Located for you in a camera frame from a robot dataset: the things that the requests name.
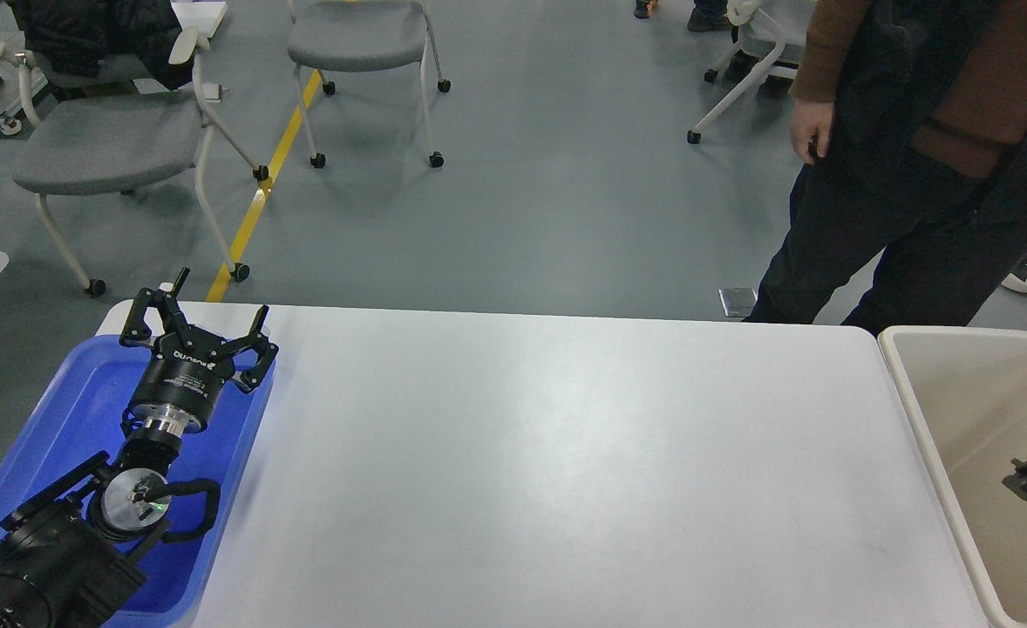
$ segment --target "sneaker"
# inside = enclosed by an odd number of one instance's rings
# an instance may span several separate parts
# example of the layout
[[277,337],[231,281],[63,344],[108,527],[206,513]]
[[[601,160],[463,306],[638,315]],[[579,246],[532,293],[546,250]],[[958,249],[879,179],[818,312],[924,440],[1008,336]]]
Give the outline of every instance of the sneaker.
[[1027,256],[1002,280],[1003,289],[1027,294]]
[[697,8],[692,8],[692,16],[688,19],[688,31],[692,32],[729,31],[730,29],[730,21],[726,20],[726,15],[709,17]]

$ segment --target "chair seat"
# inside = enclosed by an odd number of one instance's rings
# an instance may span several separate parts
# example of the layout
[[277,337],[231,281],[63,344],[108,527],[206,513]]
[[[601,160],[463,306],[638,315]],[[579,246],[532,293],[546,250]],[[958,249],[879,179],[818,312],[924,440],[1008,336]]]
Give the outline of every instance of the chair seat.
[[202,118],[189,91],[56,105],[16,159],[14,183],[38,194],[103,194],[192,168]]
[[290,59],[329,72],[375,72],[419,63],[426,33],[419,3],[329,0],[297,17]]

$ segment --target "plastic bin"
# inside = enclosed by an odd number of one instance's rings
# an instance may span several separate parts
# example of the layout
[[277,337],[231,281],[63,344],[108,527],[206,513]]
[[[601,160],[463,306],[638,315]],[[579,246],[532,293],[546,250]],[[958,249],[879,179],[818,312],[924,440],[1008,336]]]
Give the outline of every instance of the plastic bin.
[[992,625],[1027,625],[1027,332],[891,327],[879,338],[952,533]]
[[[252,358],[239,355],[235,365],[249,366]],[[113,335],[92,337],[72,349],[1,465],[0,521],[90,454],[102,449],[114,459],[123,442],[120,413],[148,359],[148,350],[119,346]],[[210,477],[219,481],[222,496],[216,525],[202,539],[161,544],[143,557],[140,567],[147,574],[146,584],[106,627],[166,628],[186,624],[194,616],[262,421],[274,370],[250,395],[239,394],[228,383],[207,430],[184,437],[182,454],[172,465],[168,480]],[[200,496],[176,497],[168,510],[174,531],[194,527],[202,515]],[[0,539],[3,534],[0,528]]]

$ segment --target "gray floor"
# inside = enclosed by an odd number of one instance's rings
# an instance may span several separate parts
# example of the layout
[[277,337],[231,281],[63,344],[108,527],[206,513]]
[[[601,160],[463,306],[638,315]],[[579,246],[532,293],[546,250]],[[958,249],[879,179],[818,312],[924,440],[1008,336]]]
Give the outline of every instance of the gray floor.
[[[230,88],[222,115],[267,160],[295,107],[274,3],[229,0],[206,77]],[[303,138],[279,173],[226,301],[350,307],[724,320],[717,289],[754,286],[788,226],[798,170],[788,99],[745,96],[705,133],[684,133],[726,91],[701,81],[725,33],[686,32],[689,3],[636,21],[617,0],[430,1],[450,95],[430,72],[430,170],[411,68],[336,76],[311,118],[329,168]],[[49,107],[50,102],[43,103]],[[22,139],[0,139],[0,461],[67,350],[139,287],[193,268],[202,299],[219,258],[191,174],[139,191],[52,198],[105,297],[84,297],[10,182]],[[255,183],[226,144],[207,172],[234,234]],[[835,325],[869,286],[864,270],[820,319]],[[1027,297],[999,291],[976,326],[1027,330]],[[118,417],[107,417],[116,421]]]

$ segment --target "shoe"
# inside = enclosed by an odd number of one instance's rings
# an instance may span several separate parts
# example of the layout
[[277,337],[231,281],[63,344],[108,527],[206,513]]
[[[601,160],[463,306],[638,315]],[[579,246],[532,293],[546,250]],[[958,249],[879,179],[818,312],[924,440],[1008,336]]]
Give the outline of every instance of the shoe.
[[729,83],[740,83],[746,75],[750,74],[753,67],[758,65],[757,57],[752,57],[744,51],[734,53],[730,63],[726,65],[724,80]]
[[688,17],[688,31],[709,32],[729,31],[730,29],[730,21],[726,20],[726,15],[709,17],[701,13],[697,8],[692,8],[692,16]]
[[1027,256],[1023,261],[1017,263],[1017,266],[1013,267],[1010,274],[1005,274],[1005,279],[1002,280],[1002,287],[1003,289],[1019,291],[1021,294],[1027,294]]

